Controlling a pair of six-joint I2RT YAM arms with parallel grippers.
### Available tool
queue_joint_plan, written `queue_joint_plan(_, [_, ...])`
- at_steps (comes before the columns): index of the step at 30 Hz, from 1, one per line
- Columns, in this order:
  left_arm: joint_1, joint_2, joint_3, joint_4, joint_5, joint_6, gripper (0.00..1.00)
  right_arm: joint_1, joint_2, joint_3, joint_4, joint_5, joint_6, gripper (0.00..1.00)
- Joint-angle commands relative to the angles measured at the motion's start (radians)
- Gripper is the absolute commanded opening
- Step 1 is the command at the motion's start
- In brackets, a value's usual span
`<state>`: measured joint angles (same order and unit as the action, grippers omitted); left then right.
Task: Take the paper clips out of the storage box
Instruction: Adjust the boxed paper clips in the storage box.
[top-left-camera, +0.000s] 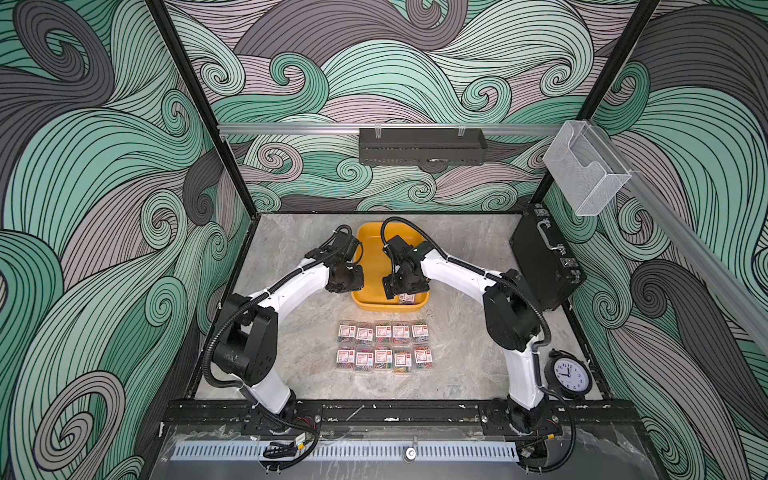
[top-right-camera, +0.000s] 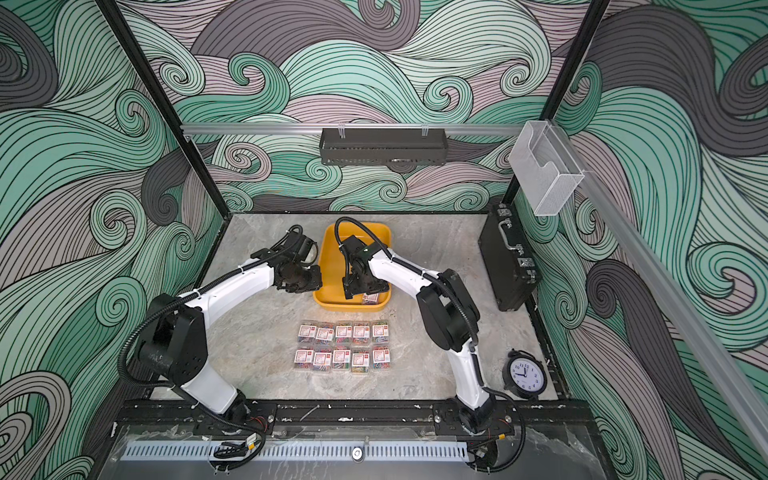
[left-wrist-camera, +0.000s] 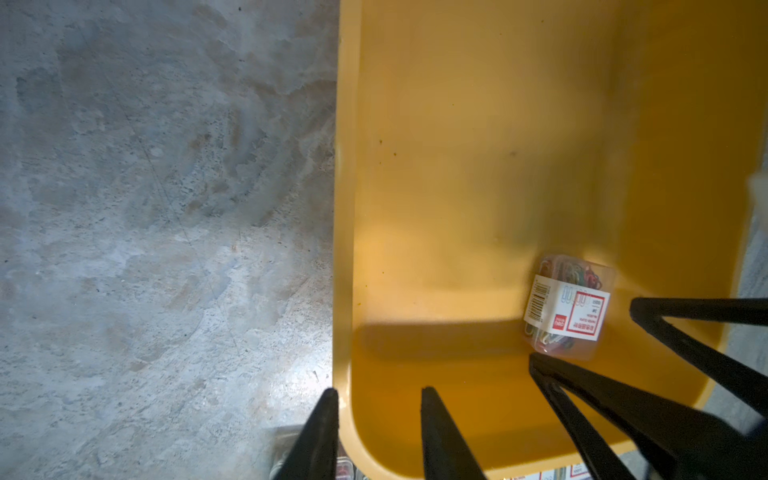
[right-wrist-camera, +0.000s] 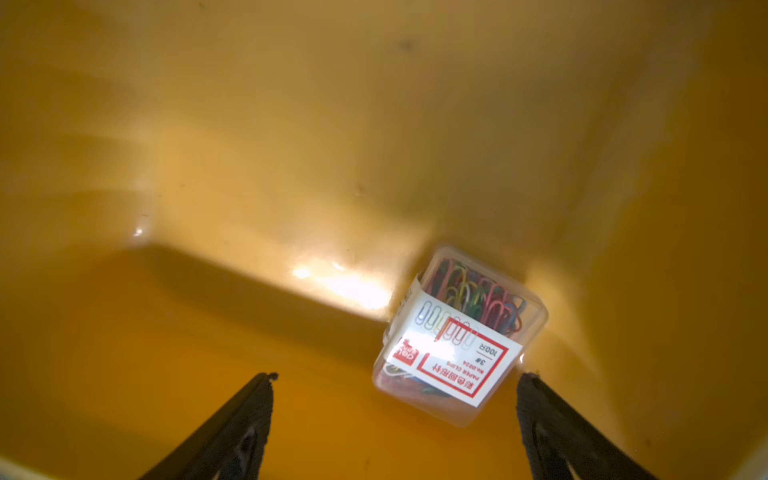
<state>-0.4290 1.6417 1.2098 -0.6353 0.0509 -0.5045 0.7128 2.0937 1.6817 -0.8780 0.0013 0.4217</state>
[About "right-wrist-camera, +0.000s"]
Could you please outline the yellow plastic storage tray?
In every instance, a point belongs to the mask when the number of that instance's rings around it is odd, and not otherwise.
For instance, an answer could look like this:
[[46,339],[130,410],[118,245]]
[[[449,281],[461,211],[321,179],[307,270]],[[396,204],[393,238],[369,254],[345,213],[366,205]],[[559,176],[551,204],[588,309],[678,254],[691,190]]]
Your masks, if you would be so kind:
[[[434,250],[546,326],[379,392]],[[264,479],[526,479],[538,374],[661,479],[767,475],[763,1],[5,1],[1,475],[137,479],[258,373]]]

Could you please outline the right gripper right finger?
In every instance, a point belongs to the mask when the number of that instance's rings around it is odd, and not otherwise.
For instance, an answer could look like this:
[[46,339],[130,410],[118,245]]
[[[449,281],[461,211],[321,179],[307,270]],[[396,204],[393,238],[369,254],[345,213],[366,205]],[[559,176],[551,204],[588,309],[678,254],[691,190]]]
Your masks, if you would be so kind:
[[539,376],[523,374],[516,393],[522,442],[535,480],[654,477]]

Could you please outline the paper clip box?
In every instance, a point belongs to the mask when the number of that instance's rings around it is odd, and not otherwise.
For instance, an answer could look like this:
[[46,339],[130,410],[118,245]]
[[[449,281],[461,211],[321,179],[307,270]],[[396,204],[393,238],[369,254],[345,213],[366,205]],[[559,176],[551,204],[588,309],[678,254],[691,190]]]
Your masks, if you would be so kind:
[[548,321],[522,283],[441,247],[390,321],[374,386],[458,427],[473,422]]

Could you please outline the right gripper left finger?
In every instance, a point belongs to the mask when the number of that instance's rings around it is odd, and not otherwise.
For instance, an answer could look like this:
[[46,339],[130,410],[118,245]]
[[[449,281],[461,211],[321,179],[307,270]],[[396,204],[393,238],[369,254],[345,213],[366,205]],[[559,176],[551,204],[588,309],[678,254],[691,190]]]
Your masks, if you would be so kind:
[[144,479],[257,479],[271,429],[276,373],[260,373]]

